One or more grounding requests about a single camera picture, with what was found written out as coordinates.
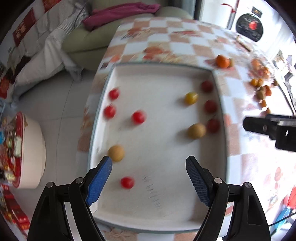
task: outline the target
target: black cable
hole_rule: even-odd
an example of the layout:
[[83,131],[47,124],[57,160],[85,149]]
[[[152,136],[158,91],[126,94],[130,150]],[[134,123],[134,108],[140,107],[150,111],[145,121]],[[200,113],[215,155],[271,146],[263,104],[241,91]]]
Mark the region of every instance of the black cable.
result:
[[286,220],[287,218],[289,218],[289,217],[291,217],[291,216],[293,216],[293,215],[295,215],[295,214],[296,214],[296,213],[293,213],[293,214],[291,214],[291,215],[289,215],[289,216],[286,216],[285,218],[283,218],[283,219],[281,219],[281,220],[279,220],[279,221],[277,221],[277,222],[275,222],[275,223],[273,223],[273,224],[268,225],[268,227],[271,227],[271,226],[273,226],[273,225],[276,225],[276,224],[280,223],[281,221],[284,221],[284,220]]

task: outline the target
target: table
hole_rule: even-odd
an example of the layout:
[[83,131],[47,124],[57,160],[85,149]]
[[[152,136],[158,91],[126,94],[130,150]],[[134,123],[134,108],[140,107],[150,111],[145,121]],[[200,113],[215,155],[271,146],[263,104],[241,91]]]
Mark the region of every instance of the table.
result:
[[[237,35],[219,26],[189,19],[138,18],[123,22],[117,29],[92,83],[81,125],[77,161],[86,163],[88,160],[98,102],[114,64],[153,61],[211,69],[216,77],[225,123],[228,156],[226,181],[238,185],[251,182],[268,223],[272,223],[281,200],[296,183],[296,153],[276,150],[274,141],[268,136],[247,133],[243,129],[242,120],[246,115],[258,116],[265,109],[261,110],[253,98],[255,89],[249,84],[253,77],[249,66],[250,54],[236,41]],[[257,49],[255,42],[249,39],[244,41],[252,50]],[[214,59],[219,54],[232,58],[234,66],[217,68]],[[284,80],[277,72],[275,75],[282,85]],[[283,91],[289,96],[285,87]],[[273,88],[272,93],[266,100],[272,113],[292,115],[291,102],[285,100],[279,88]],[[229,203],[225,223],[230,220],[232,208],[232,203]],[[142,239],[142,234],[133,231],[105,225],[99,227],[107,240]],[[223,225],[221,233],[225,233],[227,228],[227,225]],[[195,234],[196,232],[173,234],[162,240],[193,240]]]

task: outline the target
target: dark red tomato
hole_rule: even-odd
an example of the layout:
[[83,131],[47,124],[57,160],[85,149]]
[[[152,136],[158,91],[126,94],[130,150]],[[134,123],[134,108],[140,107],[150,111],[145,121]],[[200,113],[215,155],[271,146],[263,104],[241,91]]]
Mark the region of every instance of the dark red tomato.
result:
[[217,119],[210,119],[207,122],[207,131],[210,133],[216,133],[220,129],[220,121]]
[[116,113],[116,107],[114,105],[109,105],[104,109],[104,116],[108,119],[113,118]]
[[119,94],[120,94],[119,89],[115,88],[109,92],[109,97],[111,100],[116,100],[119,97]]
[[209,114],[211,113],[214,113],[216,112],[218,109],[218,106],[216,104],[215,101],[213,100],[208,100],[206,103],[205,103],[205,111]]
[[146,120],[146,115],[143,111],[137,110],[131,118],[135,124],[142,124]]
[[124,177],[120,180],[121,186],[126,189],[131,189],[135,185],[135,179],[132,177]]
[[214,85],[211,81],[209,80],[205,80],[204,82],[202,82],[202,90],[205,92],[205,93],[209,93],[213,90],[214,88]]

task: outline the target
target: yellow cherry tomato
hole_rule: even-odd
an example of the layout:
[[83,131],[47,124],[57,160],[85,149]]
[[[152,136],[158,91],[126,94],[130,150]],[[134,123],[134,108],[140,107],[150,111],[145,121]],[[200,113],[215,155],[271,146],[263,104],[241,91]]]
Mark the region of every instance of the yellow cherry tomato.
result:
[[250,84],[251,84],[252,86],[256,87],[257,84],[258,84],[258,80],[257,80],[257,79],[252,79],[252,80],[250,81]]
[[198,94],[195,92],[189,92],[185,96],[185,103],[188,105],[192,105],[192,104],[196,103],[197,100],[198,100]]
[[263,80],[258,79],[257,87],[261,87],[263,85]]

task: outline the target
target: white tray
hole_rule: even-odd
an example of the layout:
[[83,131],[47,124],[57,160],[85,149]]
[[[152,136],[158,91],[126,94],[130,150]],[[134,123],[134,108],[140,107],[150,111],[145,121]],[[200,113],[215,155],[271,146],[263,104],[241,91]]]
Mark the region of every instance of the white tray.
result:
[[[204,94],[200,84],[214,81],[211,71],[174,64],[120,64],[110,72],[98,106],[89,154],[89,169],[97,166],[108,149],[120,144],[126,155],[113,163],[112,172],[91,211],[95,219],[135,231],[184,232],[197,230],[207,213],[186,172],[185,161],[195,156],[214,177],[226,176],[226,138],[217,88]],[[108,93],[119,87],[113,104],[115,117],[106,120],[103,110]],[[184,104],[186,93],[196,91],[199,101]],[[203,105],[213,99],[219,108],[218,133],[190,140],[192,124],[206,124],[213,117]],[[144,110],[147,120],[134,125],[131,115]],[[122,189],[120,180],[132,176],[135,186]]]

